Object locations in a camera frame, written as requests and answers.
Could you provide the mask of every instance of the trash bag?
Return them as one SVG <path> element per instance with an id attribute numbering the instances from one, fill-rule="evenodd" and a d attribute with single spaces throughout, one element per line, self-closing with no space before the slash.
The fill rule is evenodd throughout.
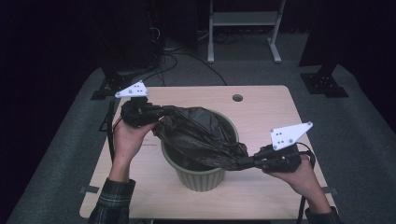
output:
<path id="1" fill-rule="evenodd" d="M 236 161 L 247 157 L 248 152 L 245 144 L 236 141 L 225 120 L 202 107 L 175 107 L 175 113 L 161 119 L 153 132 L 185 169 L 198 163 L 234 171 L 238 170 Z"/>

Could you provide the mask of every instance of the wooden table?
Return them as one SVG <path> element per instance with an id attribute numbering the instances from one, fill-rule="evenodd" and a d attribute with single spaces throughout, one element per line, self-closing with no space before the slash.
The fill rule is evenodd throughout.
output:
<path id="1" fill-rule="evenodd" d="M 202 106 L 227 116 L 239 133 L 239 141 L 247 145 L 249 155 L 271 144 L 272 128 L 309 121 L 300 120 L 284 86 L 155 87 L 148 91 L 148 99 L 155 105 Z M 235 94 L 242 95 L 243 101 L 234 101 Z M 314 131 L 315 123 L 309 132 Z M 306 134 L 300 142 L 310 146 Z M 82 217 L 88 217 L 95 207 L 110 167 L 106 141 L 90 183 L 100 189 L 97 193 L 86 193 L 80 208 Z M 318 164 L 315 172 L 320 185 L 326 187 Z M 301 199 L 288 184 L 255 168 L 226 172 L 220 185 L 207 192 L 187 189 L 166 162 L 160 140 L 152 133 L 146 136 L 132 161 L 130 176 L 137 182 L 130 206 L 133 218 L 295 219 Z M 327 197 L 334 205 L 332 196 Z"/>

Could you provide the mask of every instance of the white bracket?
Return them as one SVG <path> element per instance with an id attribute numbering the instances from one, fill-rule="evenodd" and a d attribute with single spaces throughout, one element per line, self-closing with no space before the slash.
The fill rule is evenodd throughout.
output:
<path id="1" fill-rule="evenodd" d="M 142 97 L 148 96 L 149 91 L 146 89 L 142 80 L 136 82 L 134 85 L 116 93 L 117 98 L 121 97 Z"/>
<path id="2" fill-rule="evenodd" d="M 271 129 L 271 140 L 273 148 L 278 151 L 282 148 L 289 147 L 303 136 L 309 129 L 314 126 L 312 122 L 292 125 L 283 128 Z"/>

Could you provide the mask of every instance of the hand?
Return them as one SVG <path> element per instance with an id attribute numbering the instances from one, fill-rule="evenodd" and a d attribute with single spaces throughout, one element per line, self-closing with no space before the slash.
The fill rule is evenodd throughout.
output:
<path id="1" fill-rule="evenodd" d="M 126 124 L 122 119 L 118 119 L 116 124 L 114 128 L 115 155 L 108 178 L 114 181 L 128 182 L 131 161 L 140 150 L 144 137 L 156 123 L 135 128 Z"/>
<path id="2" fill-rule="evenodd" d="M 312 169 L 308 156 L 301 156 L 302 163 L 294 173 L 268 173 L 288 183 L 298 194 L 305 196 L 312 213 L 330 213 L 329 202 Z"/>

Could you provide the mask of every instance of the gray carpet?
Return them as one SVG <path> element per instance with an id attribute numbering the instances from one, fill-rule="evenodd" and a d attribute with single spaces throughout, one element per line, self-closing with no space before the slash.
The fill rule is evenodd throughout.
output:
<path id="1" fill-rule="evenodd" d="M 306 39 L 307 34 L 280 34 L 276 44 L 283 63 L 274 64 L 265 36 L 245 35 L 234 44 L 215 45 L 215 63 L 211 67 L 230 86 L 287 86 L 302 121 L 315 124 L 308 136 L 329 186 L 338 192 L 333 197 L 341 219 L 345 223 L 394 223 L 396 135 L 342 66 L 335 69 L 333 77 L 349 98 L 308 93 L 299 75 L 317 72 L 318 67 L 298 67 Z M 172 42 L 166 47 L 177 46 Z M 176 52 L 206 60 L 205 44 Z M 147 86 L 224 85 L 218 74 L 196 58 L 172 56 L 177 58 L 177 66 L 163 73 L 164 81 L 150 77 L 145 81 Z M 174 58 L 165 56 L 162 70 L 174 63 Z M 85 82 L 8 223 L 86 222 L 78 213 L 84 197 L 79 190 L 89 185 L 106 139 L 106 133 L 98 130 L 110 98 L 90 100 L 103 78 L 102 70 L 97 69 Z"/>

